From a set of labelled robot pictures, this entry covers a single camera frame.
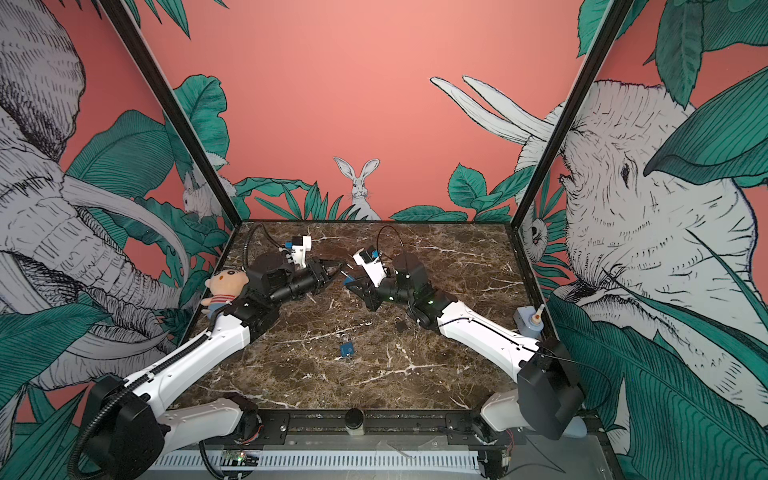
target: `robotic arm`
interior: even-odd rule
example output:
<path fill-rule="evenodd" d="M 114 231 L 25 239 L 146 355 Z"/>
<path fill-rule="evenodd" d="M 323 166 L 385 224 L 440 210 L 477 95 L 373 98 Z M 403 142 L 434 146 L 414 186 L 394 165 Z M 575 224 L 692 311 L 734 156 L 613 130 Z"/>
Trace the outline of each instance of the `robotic arm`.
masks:
<path fill-rule="evenodd" d="M 175 352 L 125 379 L 108 376 L 97 382 L 69 459 L 70 478 L 132 480 L 158 456 L 186 445 L 232 433 L 243 442 L 256 438 L 262 425 L 258 408 L 242 396 L 167 409 L 219 362 L 262 336 L 277 321 L 283 302 L 319 293 L 333 281 L 343 263 L 308 259 L 311 242 L 295 237 L 278 251 L 257 257 L 240 295 L 211 315 L 209 329 Z M 81 472 L 82 453 L 101 470 Z"/>
<path fill-rule="evenodd" d="M 584 401 L 579 375 L 565 347 L 555 338 L 539 342 L 493 323 L 451 293 L 436 289 L 413 253 L 384 267 L 374 247 L 358 250 L 355 262 L 366 276 L 348 277 L 345 286 L 376 311 L 383 302 L 406 306 L 409 317 L 491 360 L 518 384 L 518 390 L 494 394 L 481 417 L 496 432 L 529 427 L 550 439 L 584 436 L 586 426 L 576 411 Z"/>

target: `animal eye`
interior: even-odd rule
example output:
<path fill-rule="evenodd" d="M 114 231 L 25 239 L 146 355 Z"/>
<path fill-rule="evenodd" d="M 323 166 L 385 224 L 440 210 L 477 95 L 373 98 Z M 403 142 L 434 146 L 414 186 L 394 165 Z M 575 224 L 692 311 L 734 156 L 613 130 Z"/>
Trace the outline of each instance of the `animal eye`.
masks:
<path fill-rule="evenodd" d="M 624 180 L 624 186 L 629 188 L 629 165 L 624 164 L 621 168 L 621 178 Z"/>

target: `blue padlock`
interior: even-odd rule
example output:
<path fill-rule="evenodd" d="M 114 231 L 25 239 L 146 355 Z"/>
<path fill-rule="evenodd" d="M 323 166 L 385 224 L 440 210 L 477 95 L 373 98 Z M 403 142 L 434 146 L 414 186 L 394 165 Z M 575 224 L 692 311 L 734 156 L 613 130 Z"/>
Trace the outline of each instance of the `blue padlock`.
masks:
<path fill-rule="evenodd" d="M 341 337 L 341 356 L 346 358 L 355 354 L 355 347 L 352 346 L 352 342 L 349 340 L 349 336 L 344 334 Z"/>

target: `black frame post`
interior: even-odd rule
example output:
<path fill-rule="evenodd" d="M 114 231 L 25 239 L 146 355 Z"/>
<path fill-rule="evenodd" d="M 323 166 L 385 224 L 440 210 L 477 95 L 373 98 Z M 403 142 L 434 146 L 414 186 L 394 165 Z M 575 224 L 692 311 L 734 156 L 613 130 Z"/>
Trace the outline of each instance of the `black frame post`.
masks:
<path fill-rule="evenodd" d="M 584 103 L 584 99 L 587 97 L 595 77 L 598 76 L 600 67 L 603 65 L 603 61 L 608 55 L 608 51 L 611 49 L 611 45 L 613 45 L 619 28 L 624 23 L 624 19 L 627 17 L 631 6 L 632 0 L 613 0 L 608 7 L 600 29 L 595 34 L 592 46 L 589 49 L 589 53 L 587 53 L 587 59 L 584 60 L 578 77 L 576 77 L 574 87 L 571 89 L 571 94 L 568 95 L 568 99 L 565 102 L 563 113 L 554 126 L 552 136 L 549 137 L 547 147 L 544 149 L 544 153 L 541 155 L 541 159 L 536 166 L 531 182 L 528 184 L 528 189 L 525 191 L 525 195 L 523 195 L 523 199 L 518 205 L 518 210 L 512 218 L 512 229 L 516 233 L 523 223 L 525 214 L 531 208 L 541 185 L 544 183 L 544 179 L 552 167 L 554 159 L 560 153 L 560 146 L 565 140 L 565 135 L 571 129 L 581 104 Z"/>
<path fill-rule="evenodd" d="M 154 56 L 146 42 L 144 42 L 144 38 L 138 31 L 131 14 L 121 0 L 101 0 L 101 7 L 107 14 L 110 22 L 112 22 L 118 35 L 120 35 L 125 48 L 128 49 L 134 62 L 136 62 L 141 74 L 152 89 L 157 101 L 160 102 L 160 106 L 168 116 L 171 125 L 176 129 L 190 156 L 195 164 L 197 164 L 197 167 L 200 168 L 205 181 L 221 204 L 224 215 L 230 221 L 233 231 L 237 230 L 243 221 L 240 219 L 240 215 L 237 213 L 237 209 L 227 195 L 227 192 L 224 191 L 224 187 L 221 186 L 219 177 L 214 168 L 211 167 L 203 145 L 192 128 L 187 114 L 181 109 L 174 91 L 168 84 L 168 80 L 163 75 L 163 72 L 157 66 Z"/>

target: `black cap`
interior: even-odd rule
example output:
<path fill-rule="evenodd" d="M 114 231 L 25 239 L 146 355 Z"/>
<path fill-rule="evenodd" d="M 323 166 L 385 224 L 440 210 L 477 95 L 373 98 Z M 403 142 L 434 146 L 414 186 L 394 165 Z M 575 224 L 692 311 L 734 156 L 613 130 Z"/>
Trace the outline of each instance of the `black cap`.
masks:
<path fill-rule="evenodd" d="M 344 423 L 350 430 L 359 429 L 362 426 L 362 419 L 363 415 L 360 409 L 349 409 L 344 415 Z"/>

